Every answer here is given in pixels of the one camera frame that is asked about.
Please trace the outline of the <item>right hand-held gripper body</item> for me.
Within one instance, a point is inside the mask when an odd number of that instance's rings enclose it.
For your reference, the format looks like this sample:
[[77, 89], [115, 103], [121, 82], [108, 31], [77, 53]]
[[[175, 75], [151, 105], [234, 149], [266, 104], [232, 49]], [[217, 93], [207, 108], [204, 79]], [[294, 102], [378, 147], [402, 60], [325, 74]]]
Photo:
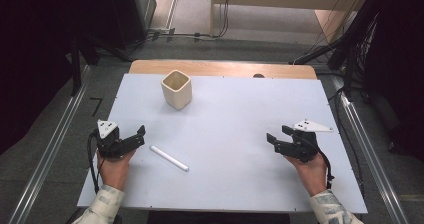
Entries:
[[284, 156], [293, 157], [303, 163], [310, 161], [316, 154], [320, 153], [326, 163], [329, 162], [326, 155], [321, 151], [316, 139], [317, 132], [332, 132], [331, 127], [324, 126], [314, 121], [305, 119], [291, 126], [294, 134], [290, 136], [291, 142], [276, 141], [274, 151]]

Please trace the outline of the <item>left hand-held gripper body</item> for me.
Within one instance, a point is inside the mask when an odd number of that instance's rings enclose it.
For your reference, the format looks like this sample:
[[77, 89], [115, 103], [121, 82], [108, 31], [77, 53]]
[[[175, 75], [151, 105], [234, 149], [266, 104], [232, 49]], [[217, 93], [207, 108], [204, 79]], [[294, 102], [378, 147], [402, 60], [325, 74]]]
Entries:
[[113, 121], [97, 121], [96, 142], [100, 156], [103, 158], [118, 159], [125, 154], [120, 153], [123, 140], [144, 139], [144, 136], [132, 135], [126, 139], [120, 138], [120, 129], [117, 122]]

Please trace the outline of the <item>white pen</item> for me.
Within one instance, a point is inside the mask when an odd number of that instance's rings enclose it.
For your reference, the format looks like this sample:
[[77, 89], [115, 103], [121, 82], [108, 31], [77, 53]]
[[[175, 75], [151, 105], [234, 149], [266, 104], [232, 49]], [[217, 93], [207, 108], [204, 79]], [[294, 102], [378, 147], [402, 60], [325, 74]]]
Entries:
[[189, 166], [185, 165], [184, 163], [182, 163], [181, 161], [177, 160], [173, 156], [171, 156], [168, 153], [164, 152], [162, 149], [160, 149], [160, 148], [158, 148], [156, 146], [150, 146], [150, 150], [152, 150], [154, 153], [156, 153], [157, 155], [161, 156], [162, 158], [164, 158], [168, 162], [172, 163], [173, 165], [175, 165], [179, 169], [181, 169], [181, 170], [183, 170], [185, 172], [188, 172], [189, 171]]

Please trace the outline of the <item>cream square pen holder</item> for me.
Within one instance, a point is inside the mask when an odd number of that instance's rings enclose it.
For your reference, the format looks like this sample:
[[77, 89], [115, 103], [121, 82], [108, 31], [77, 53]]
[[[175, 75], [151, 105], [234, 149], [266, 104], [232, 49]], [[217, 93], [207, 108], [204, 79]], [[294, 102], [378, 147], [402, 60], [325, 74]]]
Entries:
[[192, 100], [191, 78], [179, 70], [168, 73], [161, 86], [166, 102], [177, 110], [183, 109]]

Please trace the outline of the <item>person's left hand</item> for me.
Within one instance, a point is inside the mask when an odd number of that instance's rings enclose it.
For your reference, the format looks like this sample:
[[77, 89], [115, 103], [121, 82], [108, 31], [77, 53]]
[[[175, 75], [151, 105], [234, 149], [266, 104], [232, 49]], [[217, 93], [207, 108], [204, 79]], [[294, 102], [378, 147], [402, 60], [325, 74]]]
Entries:
[[120, 159], [106, 159], [99, 156], [98, 170], [100, 171], [102, 182], [105, 185], [123, 191], [129, 173], [130, 160], [135, 153], [136, 151], [133, 150]]

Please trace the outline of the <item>person's right hand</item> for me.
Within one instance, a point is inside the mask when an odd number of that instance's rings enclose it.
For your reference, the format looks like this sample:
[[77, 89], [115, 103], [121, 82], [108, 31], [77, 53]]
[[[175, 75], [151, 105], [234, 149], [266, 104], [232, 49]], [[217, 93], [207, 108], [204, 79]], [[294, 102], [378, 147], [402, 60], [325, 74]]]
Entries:
[[327, 166], [320, 154], [316, 154], [306, 163], [288, 156], [286, 156], [286, 160], [294, 166], [310, 196], [315, 196], [326, 190]]

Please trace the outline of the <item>white table board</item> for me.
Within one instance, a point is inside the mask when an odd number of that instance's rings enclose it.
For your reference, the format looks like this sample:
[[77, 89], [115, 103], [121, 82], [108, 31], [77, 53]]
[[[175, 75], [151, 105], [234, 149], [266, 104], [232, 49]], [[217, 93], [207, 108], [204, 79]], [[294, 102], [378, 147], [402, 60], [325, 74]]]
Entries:
[[[333, 129], [317, 142], [331, 162], [332, 191], [346, 209], [367, 207], [318, 80], [195, 76], [183, 109], [168, 105], [154, 74], [123, 77], [109, 118], [123, 138], [145, 126], [145, 144], [130, 161], [126, 208], [307, 212], [309, 195], [293, 166], [267, 142], [286, 141], [283, 125], [308, 119]], [[185, 172], [150, 150], [156, 146]]]

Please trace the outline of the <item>wooden table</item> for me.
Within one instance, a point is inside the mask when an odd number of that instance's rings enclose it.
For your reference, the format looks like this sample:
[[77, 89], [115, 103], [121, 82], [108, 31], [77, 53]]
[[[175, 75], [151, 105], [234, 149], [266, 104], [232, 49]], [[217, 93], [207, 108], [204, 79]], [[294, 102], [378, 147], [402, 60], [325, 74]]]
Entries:
[[316, 80], [315, 70], [308, 65], [264, 64], [236, 61], [136, 60], [130, 74], [168, 74], [179, 70], [190, 76], [253, 77]]

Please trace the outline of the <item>dark cabinet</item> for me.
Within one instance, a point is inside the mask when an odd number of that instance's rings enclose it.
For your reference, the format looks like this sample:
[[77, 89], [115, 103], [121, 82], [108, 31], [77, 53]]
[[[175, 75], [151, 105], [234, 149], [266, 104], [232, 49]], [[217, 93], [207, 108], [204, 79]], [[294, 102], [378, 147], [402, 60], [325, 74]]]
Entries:
[[119, 45], [145, 40], [155, 12], [156, 0], [112, 0], [118, 21]]

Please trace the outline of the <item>aluminium rail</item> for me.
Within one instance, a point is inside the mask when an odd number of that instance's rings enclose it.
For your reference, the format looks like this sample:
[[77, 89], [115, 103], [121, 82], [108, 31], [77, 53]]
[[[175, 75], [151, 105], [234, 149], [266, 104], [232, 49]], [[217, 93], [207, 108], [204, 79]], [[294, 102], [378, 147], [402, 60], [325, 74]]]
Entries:
[[35, 200], [46, 180], [47, 174], [56, 158], [56, 155], [63, 143], [65, 134], [75, 116], [75, 113], [81, 103], [86, 92], [89, 79], [92, 75], [93, 68], [86, 65], [82, 72], [82, 84], [76, 94], [70, 98], [56, 129], [50, 138], [50, 141], [38, 162], [33, 174], [25, 185], [23, 193], [19, 199], [15, 210], [7, 224], [25, 224], [26, 219], [32, 209]]
[[354, 103], [349, 101], [345, 94], [341, 95], [341, 102], [393, 224], [410, 224], [400, 199], [360, 120]]

